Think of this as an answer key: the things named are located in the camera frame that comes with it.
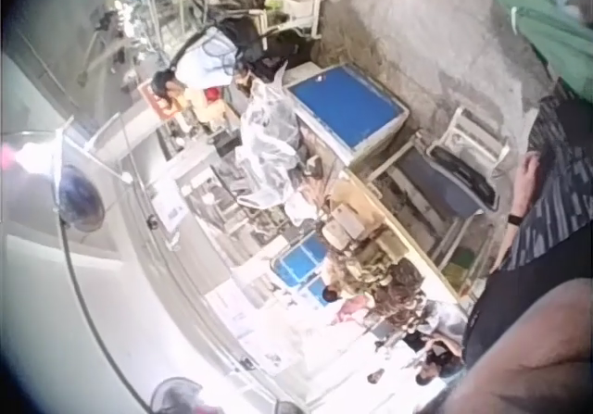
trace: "dark hair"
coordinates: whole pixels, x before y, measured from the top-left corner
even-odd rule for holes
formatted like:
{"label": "dark hair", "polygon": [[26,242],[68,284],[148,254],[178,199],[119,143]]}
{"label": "dark hair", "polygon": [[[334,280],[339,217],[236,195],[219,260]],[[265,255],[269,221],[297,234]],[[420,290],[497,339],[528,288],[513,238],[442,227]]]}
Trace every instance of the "dark hair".
{"label": "dark hair", "polygon": [[416,374],[416,383],[419,386],[426,386],[428,383],[430,383],[434,379],[435,379],[434,375],[424,376],[421,373]]}
{"label": "dark hair", "polygon": [[175,81],[175,72],[172,69],[162,69],[157,71],[150,82],[152,93],[167,101],[171,105],[170,97],[167,89],[167,82]]}
{"label": "dark hair", "polygon": [[334,301],[337,301],[340,299],[340,296],[337,294],[337,292],[334,289],[332,289],[330,286],[325,286],[323,288],[322,297],[328,303],[333,303]]}

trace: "red object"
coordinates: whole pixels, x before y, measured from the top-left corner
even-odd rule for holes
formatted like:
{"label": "red object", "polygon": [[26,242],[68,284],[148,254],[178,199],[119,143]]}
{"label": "red object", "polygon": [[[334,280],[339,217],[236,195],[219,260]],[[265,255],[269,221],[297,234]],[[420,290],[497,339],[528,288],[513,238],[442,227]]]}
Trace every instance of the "red object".
{"label": "red object", "polygon": [[213,102],[218,101],[222,94],[221,94],[221,89],[218,87],[211,87],[211,88],[207,88],[204,91],[204,96],[206,97],[206,101],[211,104]]}

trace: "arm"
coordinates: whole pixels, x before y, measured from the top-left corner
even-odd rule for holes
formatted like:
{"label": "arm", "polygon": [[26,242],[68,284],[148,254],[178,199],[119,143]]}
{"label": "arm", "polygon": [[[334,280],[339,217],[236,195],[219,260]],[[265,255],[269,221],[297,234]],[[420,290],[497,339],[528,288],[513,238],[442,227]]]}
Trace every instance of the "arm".
{"label": "arm", "polygon": [[461,357],[462,354],[462,349],[461,349],[461,345],[459,343],[457,343],[454,340],[451,340],[450,338],[446,337],[445,335],[435,332],[433,334],[433,338],[431,340],[429,340],[429,342],[427,343],[427,345],[429,343],[431,343],[431,347],[435,342],[442,342],[445,344],[445,346],[447,347],[447,349],[449,351],[451,351],[451,353],[456,356],[456,357]]}
{"label": "arm", "polygon": [[[537,152],[528,152],[519,164],[517,172],[515,173],[515,181],[513,185],[511,215],[519,218],[523,218],[527,215],[527,212],[533,203],[533,196],[536,190],[538,167],[539,154]],[[500,267],[500,263],[502,263],[502,260],[511,248],[512,242],[518,231],[518,226],[512,224],[507,225],[507,230],[502,238],[497,259],[490,269],[490,273]]]}

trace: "hand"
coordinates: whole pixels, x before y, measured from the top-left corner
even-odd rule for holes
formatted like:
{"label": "hand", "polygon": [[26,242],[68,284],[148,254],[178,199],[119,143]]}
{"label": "hand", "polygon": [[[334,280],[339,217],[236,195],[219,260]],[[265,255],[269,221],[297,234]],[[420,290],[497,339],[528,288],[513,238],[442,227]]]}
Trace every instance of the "hand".
{"label": "hand", "polygon": [[539,168],[539,153],[528,152],[522,159],[513,185],[511,214],[524,217],[533,203]]}

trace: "fan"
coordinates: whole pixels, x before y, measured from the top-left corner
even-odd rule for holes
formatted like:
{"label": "fan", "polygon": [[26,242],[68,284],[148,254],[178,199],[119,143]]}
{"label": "fan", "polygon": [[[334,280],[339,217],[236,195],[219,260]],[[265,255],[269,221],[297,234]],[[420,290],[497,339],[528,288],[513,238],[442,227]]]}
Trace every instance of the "fan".
{"label": "fan", "polygon": [[84,174],[72,165],[66,165],[57,179],[55,195],[60,217],[81,232],[95,232],[105,220],[105,206],[101,194]]}
{"label": "fan", "polygon": [[170,378],[152,395],[150,408],[155,414],[223,414],[222,409],[207,406],[200,398],[202,385],[184,377]]}

